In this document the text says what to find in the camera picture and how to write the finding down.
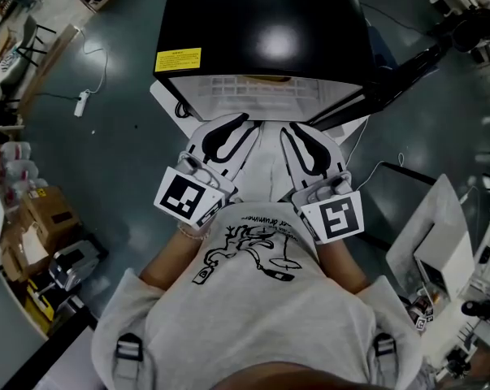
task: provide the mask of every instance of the beaded bracelet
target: beaded bracelet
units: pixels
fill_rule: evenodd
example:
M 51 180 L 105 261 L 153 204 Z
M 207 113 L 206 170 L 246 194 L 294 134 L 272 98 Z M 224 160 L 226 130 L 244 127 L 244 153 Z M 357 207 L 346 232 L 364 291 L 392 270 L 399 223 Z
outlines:
M 203 240 L 206 240 L 209 237 L 209 235 L 210 235 L 210 229 L 209 229 L 202 236 L 193 236 L 192 234 L 189 234 L 182 226 L 183 226 L 183 223 L 178 223 L 178 230 L 180 230 L 180 232 L 184 236 L 186 236 L 187 238 L 190 238 L 191 240 L 203 241 Z

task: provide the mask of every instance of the cardboard box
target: cardboard box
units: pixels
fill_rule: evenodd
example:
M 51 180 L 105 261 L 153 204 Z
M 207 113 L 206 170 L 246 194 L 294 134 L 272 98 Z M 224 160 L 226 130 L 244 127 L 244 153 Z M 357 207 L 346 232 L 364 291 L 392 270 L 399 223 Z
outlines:
M 7 228 L 1 238 L 2 267 L 12 282 L 24 282 L 28 277 L 48 268 L 50 256 L 33 264 L 28 264 L 22 246 L 24 230 L 19 224 Z
M 20 202 L 24 230 L 36 224 L 37 235 L 50 256 L 70 244 L 80 220 L 61 190 L 54 186 L 27 192 Z

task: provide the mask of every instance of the water bottle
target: water bottle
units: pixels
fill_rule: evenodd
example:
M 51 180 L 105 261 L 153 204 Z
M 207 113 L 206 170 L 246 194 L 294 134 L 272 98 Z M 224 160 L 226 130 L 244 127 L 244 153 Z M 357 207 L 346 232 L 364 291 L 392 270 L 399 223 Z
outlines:
M 31 160 L 12 160 L 3 168 L 3 176 L 7 185 L 18 180 L 35 180 L 39 176 L 39 170 Z
M 18 180 L 13 184 L 7 185 L 6 202 L 8 206 L 16 206 L 19 204 L 20 198 L 27 191 L 34 189 L 45 188 L 48 183 L 43 179 Z
M 8 141 L 1 146 L 0 152 L 3 163 L 12 160 L 28 160 L 32 154 L 32 147 L 27 141 Z

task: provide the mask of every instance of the plastic bottle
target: plastic bottle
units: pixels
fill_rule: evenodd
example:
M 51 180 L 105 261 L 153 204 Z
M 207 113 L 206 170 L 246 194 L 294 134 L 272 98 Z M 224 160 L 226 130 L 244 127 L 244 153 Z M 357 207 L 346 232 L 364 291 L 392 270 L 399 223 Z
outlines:
M 0 152 L 3 163 L 12 160 L 28 160 L 32 154 L 32 147 L 27 141 L 8 141 L 1 146 Z
M 35 180 L 39 176 L 39 170 L 31 160 L 12 160 L 4 165 L 4 180 L 7 185 L 18 180 Z
M 9 184 L 7 185 L 6 195 L 7 205 L 16 206 L 25 192 L 45 188 L 46 186 L 48 186 L 48 183 L 43 179 L 18 180 L 13 184 Z

